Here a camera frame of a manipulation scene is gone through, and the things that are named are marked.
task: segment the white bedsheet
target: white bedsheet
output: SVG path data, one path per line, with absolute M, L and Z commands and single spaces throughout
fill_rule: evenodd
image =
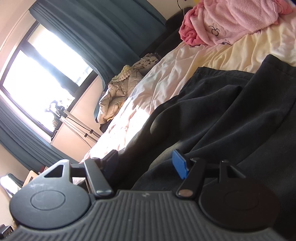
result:
M 200 66 L 255 73 L 268 54 L 296 66 L 296 11 L 282 15 L 279 25 L 246 35 L 234 45 L 195 46 L 181 43 L 168 53 L 136 86 L 132 95 L 85 155 L 103 158 L 123 149 L 142 128 L 150 114 L 177 95 Z

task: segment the black clamp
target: black clamp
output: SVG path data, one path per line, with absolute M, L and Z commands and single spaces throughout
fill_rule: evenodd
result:
M 115 195 L 106 178 L 110 178 L 117 162 L 115 150 L 103 159 L 87 159 L 83 164 L 60 160 L 11 199 L 9 208 L 14 220 L 18 225 L 38 230 L 70 225 L 85 215 L 96 199 Z M 73 185 L 72 177 L 85 177 L 89 192 Z
M 172 161 L 184 180 L 176 196 L 198 201 L 202 212 L 216 225 L 241 232 L 273 226 L 280 209 L 276 195 L 228 160 L 207 164 L 204 159 L 189 159 L 174 150 Z M 208 177 L 218 178 L 218 183 L 202 191 Z

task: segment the ribbed rubber surface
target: ribbed rubber surface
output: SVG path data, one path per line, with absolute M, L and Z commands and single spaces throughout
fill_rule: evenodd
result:
M 281 241 L 272 229 L 235 233 L 211 224 L 195 202 L 172 192 L 120 191 L 94 203 L 86 215 L 63 229 L 34 231 L 19 227 L 8 239 L 36 241 Z

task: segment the blue tab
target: blue tab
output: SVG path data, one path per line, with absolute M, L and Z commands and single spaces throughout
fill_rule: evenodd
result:
M 183 155 L 179 152 L 179 150 L 173 150 L 173 165 L 178 172 L 181 179 L 185 179 L 188 176 L 189 169 L 186 165 L 186 159 Z

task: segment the curtain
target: curtain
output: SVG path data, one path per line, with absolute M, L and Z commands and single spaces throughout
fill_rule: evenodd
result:
M 65 155 L 28 128 L 0 99 L 0 144 L 27 169 L 40 171 L 61 159 L 75 160 Z
M 38 0 L 31 15 L 108 83 L 165 31 L 146 0 Z

